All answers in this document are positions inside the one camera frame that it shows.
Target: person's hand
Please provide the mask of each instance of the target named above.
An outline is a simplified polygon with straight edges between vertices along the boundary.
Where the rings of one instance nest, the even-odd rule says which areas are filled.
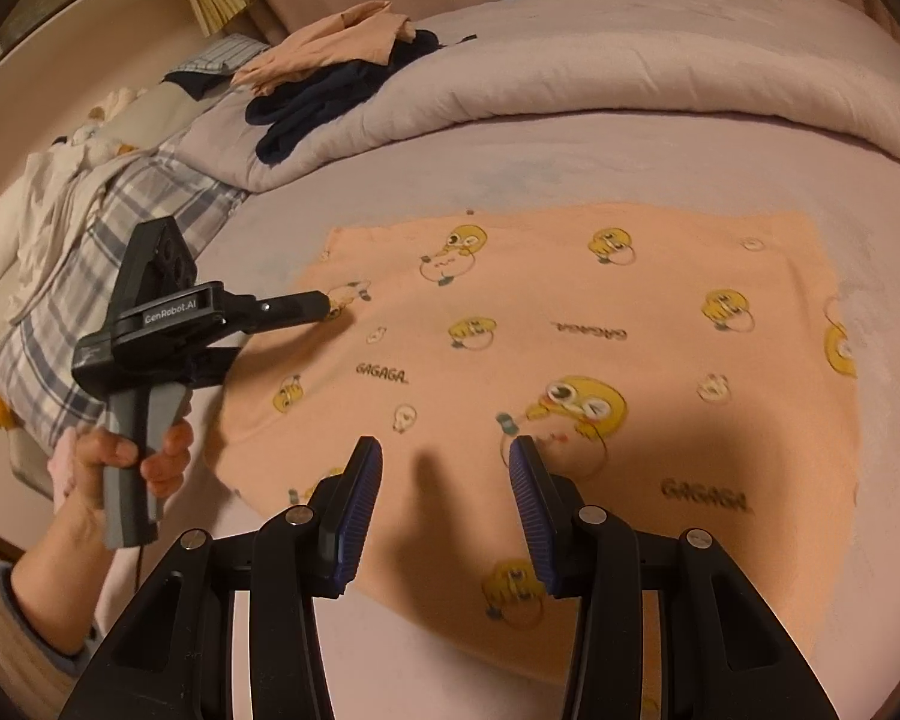
[[[157,498],[168,498],[183,485],[183,472],[190,463],[194,431],[186,420],[173,425],[163,439],[161,451],[140,464],[146,489]],[[137,447],[130,440],[97,428],[77,439],[74,452],[74,489],[90,512],[103,509],[103,466],[126,469],[137,461]]]

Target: wall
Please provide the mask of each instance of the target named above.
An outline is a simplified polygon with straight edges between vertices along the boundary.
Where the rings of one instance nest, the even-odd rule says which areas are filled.
[[[187,0],[84,0],[53,18],[0,64],[0,191],[108,92],[156,84],[206,42]],[[0,431],[0,537],[26,548],[51,513],[12,477]]]

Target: gray handle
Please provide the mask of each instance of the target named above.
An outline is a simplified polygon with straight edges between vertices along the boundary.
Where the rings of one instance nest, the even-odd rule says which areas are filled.
[[[129,389],[107,399],[106,428],[136,443],[138,461],[129,469],[103,469],[104,543],[110,549],[156,541],[163,502],[146,490],[140,463],[163,445],[165,433],[183,417],[191,390],[170,382],[150,389]]]

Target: sleeve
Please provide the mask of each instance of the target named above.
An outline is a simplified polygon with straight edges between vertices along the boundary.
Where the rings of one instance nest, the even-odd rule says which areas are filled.
[[[55,720],[89,658],[87,648],[68,658],[40,640],[17,608],[10,566],[0,562],[0,688],[20,712]]]

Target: forearm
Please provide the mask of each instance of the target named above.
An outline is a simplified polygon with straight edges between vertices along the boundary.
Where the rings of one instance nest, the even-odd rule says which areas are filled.
[[[13,567],[10,585],[21,612],[61,654],[82,649],[112,562],[101,514],[71,495],[44,538]]]

